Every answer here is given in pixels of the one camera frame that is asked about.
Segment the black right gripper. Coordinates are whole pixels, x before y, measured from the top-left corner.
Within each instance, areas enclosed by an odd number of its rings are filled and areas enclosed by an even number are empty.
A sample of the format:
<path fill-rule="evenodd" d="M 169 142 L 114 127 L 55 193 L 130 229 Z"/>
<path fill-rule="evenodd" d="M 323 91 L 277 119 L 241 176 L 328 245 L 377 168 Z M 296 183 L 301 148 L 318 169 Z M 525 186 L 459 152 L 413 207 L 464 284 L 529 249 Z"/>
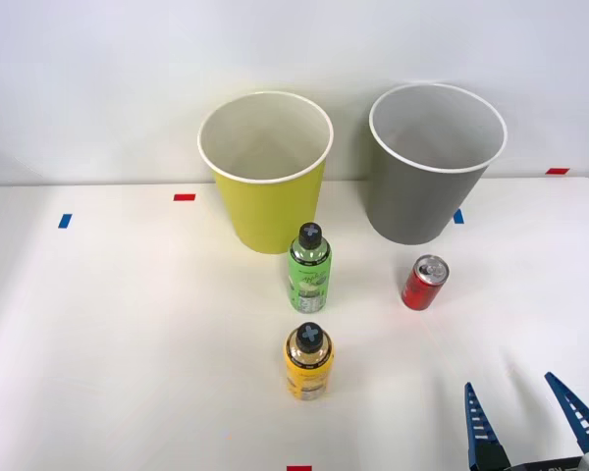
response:
<path fill-rule="evenodd" d="M 580 449 L 589 453 L 589 407 L 552 372 L 545 374 Z M 464 386 L 465 418 L 470 470 L 504 470 L 505 450 L 499 442 L 472 385 Z M 581 456 L 526 462 L 506 471 L 577 471 Z"/>

